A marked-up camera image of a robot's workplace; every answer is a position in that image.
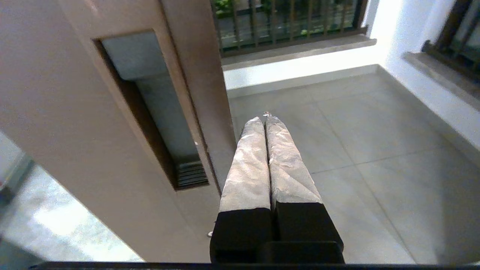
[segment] metal window bars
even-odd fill
[[[457,0],[436,43],[422,51],[450,68],[480,82],[480,0]]]
[[[222,57],[365,34],[368,0],[211,0]]]

